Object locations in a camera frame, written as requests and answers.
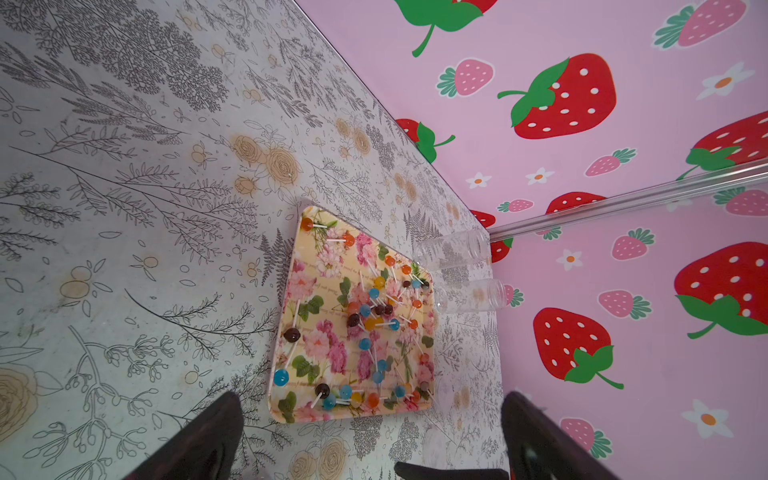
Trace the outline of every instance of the table surface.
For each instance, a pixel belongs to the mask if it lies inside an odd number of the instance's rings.
[[[392,478],[398,460],[507,468],[494,313],[441,318],[430,410],[270,418],[270,350],[307,204],[405,255],[478,227],[301,11],[94,4],[81,25],[50,7],[78,31],[121,22],[129,61],[87,35],[45,51],[40,25],[0,26],[18,49],[0,50],[17,68],[0,74],[0,478],[121,478],[226,390],[247,413],[235,478]],[[73,59],[78,45],[97,58]]]

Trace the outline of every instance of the pink wall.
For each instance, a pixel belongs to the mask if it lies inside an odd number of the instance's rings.
[[[436,148],[434,166],[470,208],[496,214],[497,224],[541,215],[553,199],[567,192],[610,197],[674,180],[690,167],[685,160],[698,140],[768,107],[765,2],[752,1],[740,20],[717,36],[688,48],[673,46],[664,51],[654,48],[654,33],[687,5],[684,0],[631,5],[608,0],[472,2],[492,7],[458,31],[436,28],[423,53],[414,58],[411,52],[429,26],[411,25],[393,0],[299,0],[395,118],[421,121],[434,131],[436,143],[456,136],[453,142]],[[406,11],[419,4],[413,0],[399,3]],[[697,13],[710,15],[707,8],[713,8],[712,18],[731,22],[743,6],[740,0],[710,0]],[[737,13],[728,20],[727,12]],[[433,16],[433,12],[425,14],[429,21]],[[510,111],[521,96],[499,100],[497,93],[526,91],[546,68],[587,53],[599,55],[610,68],[617,95],[614,110],[581,133],[538,140],[516,134],[510,128]],[[488,87],[470,96],[441,96],[436,87],[442,82],[440,75],[466,58],[492,66]],[[729,72],[741,62],[740,74],[738,68]],[[611,81],[598,67],[594,62],[588,65],[591,73],[586,79],[594,73],[595,81],[610,87]],[[575,72],[566,73],[578,77]],[[697,100],[706,90],[703,82],[719,75],[707,82],[717,83],[726,73],[734,86],[728,95],[721,95],[728,88],[720,88],[716,89],[719,94]],[[567,80],[564,84],[576,81]],[[601,86],[600,95],[607,87]],[[589,98],[585,92],[572,95],[570,101]],[[549,108],[545,113],[551,117],[546,121],[556,121],[562,106],[555,103]],[[568,106],[574,110],[568,115],[584,110],[584,105]],[[588,117],[580,119],[582,126],[590,121]],[[544,121],[529,120],[521,125],[523,130],[537,122],[534,129],[543,129]],[[752,147],[741,153],[744,160],[752,151],[762,149],[752,160],[768,153],[768,140],[760,140],[766,132],[768,124],[742,143]],[[585,177],[596,159],[624,148],[637,149],[637,155],[610,173]],[[540,168],[553,173],[545,184],[529,185],[526,175],[534,177]],[[485,187],[471,189],[477,173],[490,178]],[[500,204],[516,199],[530,200],[533,206],[517,213],[497,211]],[[528,206],[524,202],[520,208]]]
[[[763,453],[768,441],[768,335],[738,335],[715,326],[691,339],[688,333],[701,331],[709,323],[687,313],[675,297],[675,278],[689,263],[736,243],[768,240],[768,184],[746,190],[751,194],[727,206],[715,204],[713,196],[707,195],[692,203],[688,200],[568,225],[554,240],[536,234],[518,237],[509,255],[494,264],[495,276],[523,298],[514,308],[498,312],[505,389],[529,394],[558,424],[563,418],[579,418],[602,431],[613,450],[604,459],[606,466],[621,478],[768,478]],[[738,204],[748,198],[756,203],[746,204],[759,205],[762,216],[729,213],[742,213]],[[654,235],[647,252],[630,260],[613,258],[615,240],[637,228]],[[736,308],[740,317],[735,320],[743,324],[743,315],[749,315],[758,320],[749,325],[752,333],[768,333],[768,245],[759,245],[696,265],[694,277],[681,280],[680,288],[687,295],[701,292],[706,303],[714,301],[713,288],[732,293],[740,303]],[[569,256],[578,257],[573,263],[581,265],[566,271],[568,262],[558,259]],[[731,263],[734,257],[739,258]],[[710,269],[700,273],[703,266]],[[690,288],[691,280],[700,282],[696,289]],[[598,295],[613,290],[642,296],[652,311],[637,320],[611,315],[598,302]],[[558,325],[550,317],[551,328],[539,323],[536,336],[534,318],[548,307],[586,316],[605,328],[614,346],[614,361],[601,373],[622,382],[623,390],[597,376],[580,384],[548,372],[545,366],[551,359],[542,359],[538,347],[551,355],[560,329],[573,338],[580,334],[559,313],[564,322]],[[586,320],[575,321],[585,323],[585,329],[595,328]],[[600,333],[598,336],[600,341],[604,339]],[[544,339],[550,340],[549,347]],[[683,417],[684,412],[694,411],[694,400],[709,409],[686,414],[698,423],[702,415],[722,420],[723,411],[727,412],[727,419],[716,423],[718,430],[709,438],[702,438],[697,423]],[[702,428],[706,435],[708,429]],[[730,431],[733,437],[718,431]]]

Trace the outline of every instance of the strawberry print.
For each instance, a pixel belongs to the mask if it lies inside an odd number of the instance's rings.
[[[560,235],[563,234],[563,228],[562,227],[552,227],[547,230],[542,230],[540,232],[536,232],[537,235],[539,235],[541,238],[547,241],[552,241],[560,238]]]
[[[482,17],[496,0],[395,0],[402,16],[408,23],[419,27],[429,25],[424,41],[412,52],[418,57],[424,52],[435,27],[443,31],[458,31],[469,25],[472,20]]]
[[[616,106],[616,87],[608,63],[585,53],[547,68],[528,91],[509,90],[497,95],[523,95],[512,107],[512,127],[523,138],[559,137],[597,127]]]
[[[648,245],[654,244],[654,235],[650,230],[630,230],[626,235],[618,237],[614,242],[611,255],[616,260],[632,260],[648,253]]]
[[[514,238],[508,238],[491,243],[491,263],[500,262],[507,256],[513,240]]]
[[[494,217],[491,214],[484,214],[482,212],[478,212],[477,210],[470,210],[473,215],[475,215],[475,218],[478,219],[478,222],[485,227],[488,228],[494,223],[496,223],[496,217]]]
[[[561,195],[550,202],[546,214],[555,214],[569,208],[593,204],[599,200],[605,200],[605,197],[602,195],[588,194],[587,192],[570,192],[569,194]]]
[[[712,171],[768,157],[768,111],[743,118],[702,138],[686,158],[693,165],[677,179],[701,168]]]
[[[517,212],[522,212],[523,210],[527,210],[531,207],[533,207],[533,202],[530,200],[523,200],[522,198],[518,198],[517,200],[513,200],[511,202],[504,202],[503,204],[496,207],[496,210],[500,212],[512,212],[516,214]]]
[[[768,216],[768,194],[762,190],[747,190],[744,187],[717,192],[716,205],[725,205],[725,211],[733,215],[748,217]]]
[[[447,67],[440,75],[437,89],[443,97],[454,98],[458,93],[468,97],[491,83],[493,65],[475,58],[465,58],[456,68]]]
[[[607,458],[614,452],[611,449],[611,440],[600,430],[595,430],[586,420],[562,419],[560,428],[595,458]]]
[[[697,339],[716,325],[737,335],[768,333],[768,245],[744,242],[686,265],[674,279],[683,308],[710,325],[688,337]]]
[[[435,132],[427,128],[423,123],[409,118],[401,118],[397,120],[397,124],[408,135],[408,138],[416,143],[416,147],[422,152],[422,155],[424,155],[424,158],[429,163],[437,159],[435,147],[451,143],[456,139],[455,135],[451,135],[448,140],[435,144]]]
[[[675,45],[692,47],[733,27],[744,13],[746,3],[742,0],[706,0],[698,7],[688,5],[656,31],[654,46],[661,50]]]
[[[553,377],[566,382],[587,383],[599,376],[622,390],[624,384],[600,372],[614,363],[614,346],[608,331],[593,319],[559,308],[545,308],[533,319],[538,355]]]
[[[592,165],[584,172],[585,177],[596,177],[597,175],[607,174],[619,168],[622,164],[626,164],[634,156],[637,155],[636,149],[625,148],[623,150],[616,150],[611,155],[600,157],[594,161]]]
[[[643,300],[643,297],[639,295],[632,296],[626,290],[603,292],[598,296],[598,303],[616,318],[630,316],[632,320],[639,320],[650,315],[653,311],[650,309],[649,301]]]

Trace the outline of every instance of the clear plastic cup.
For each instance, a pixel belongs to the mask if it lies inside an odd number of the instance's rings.
[[[495,278],[432,286],[438,313],[488,312],[507,306],[504,284]]]
[[[413,259],[427,270],[472,265],[491,258],[491,244],[482,230],[467,230],[418,242]]]

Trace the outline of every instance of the pink strawberry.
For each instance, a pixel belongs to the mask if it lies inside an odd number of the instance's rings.
[[[606,458],[614,452],[610,447],[611,440],[600,430],[595,431],[592,424],[586,420],[562,419],[560,428],[595,458]]]
[[[667,19],[656,31],[656,45],[667,50],[674,45],[690,47],[734,26],[746,13],[742,0],[706,0],[698,7],[688,5]]]
[[[716,205],[725,205],[729,214],[748,217],[768,216],[768,194],[762,190],[747,190],[744,187],[717,192]]]
[[[533,202],[530,200],[524,200],[522,198],[518,198],[517,200],[513,200],[511,202],[504,202],[503,204],[496,207],[496,210],[500,212],[522,212],[523,210],[527,210],[529,208],[533,207]]]
[[[650,230],[643,230],[642,228],[630,230],[628,235],[616,239],[611,255],[616,260],[630,260],[642,257],[648,253],[648,245],[653,245],[653,243],[654,236],[650,233]]]
[[[642,296],[632,296],[626,290],[613,290],[603,292],[598,296],[598,303],[605,308],[608,313],[617,318],[626,318],[631,316],[633,320],[645,318],[653,310],[650,309],[650,302],[643,300]]]
[[[466,58],[458,63],[458,67],[447,67],[440,75],[437,89],[443,97],[454,98],[458,93],[462,97],[468,97],[480,91],[481,88],[491,83],[493,78],[493,65],[482,60]]]
[[[594,161],[594,163],[584,172],[587,177],[596,177],[597,175],[606,174],[619,168],[621,164],[626,164],[632,160],[632,157],[637,155],[637,150],[625,148],[623,150],[616,150],[613,155],[606,155],[600,157]]]

